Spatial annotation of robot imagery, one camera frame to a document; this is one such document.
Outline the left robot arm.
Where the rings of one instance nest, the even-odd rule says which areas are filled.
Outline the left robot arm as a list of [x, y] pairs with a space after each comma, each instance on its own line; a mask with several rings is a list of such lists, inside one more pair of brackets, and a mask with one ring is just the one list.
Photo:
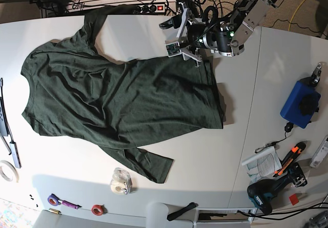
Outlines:
[[196, 66], [203, 63], [199, 53], [208, 49], [225, 57], [234, 57], [244, 51], [244, 44], [254, 29], [261, 25], [270, 8], [277, 8], [278, 0], [238, 0], [228, 14], [218, 5], [206, 7], [197, 19], [191, 8], [181, 3], [182, 12], [159, 24], [160, 29], [177, 30], [175, 39], [165, 43], [168, 57], [181, 55], [193, 59]]

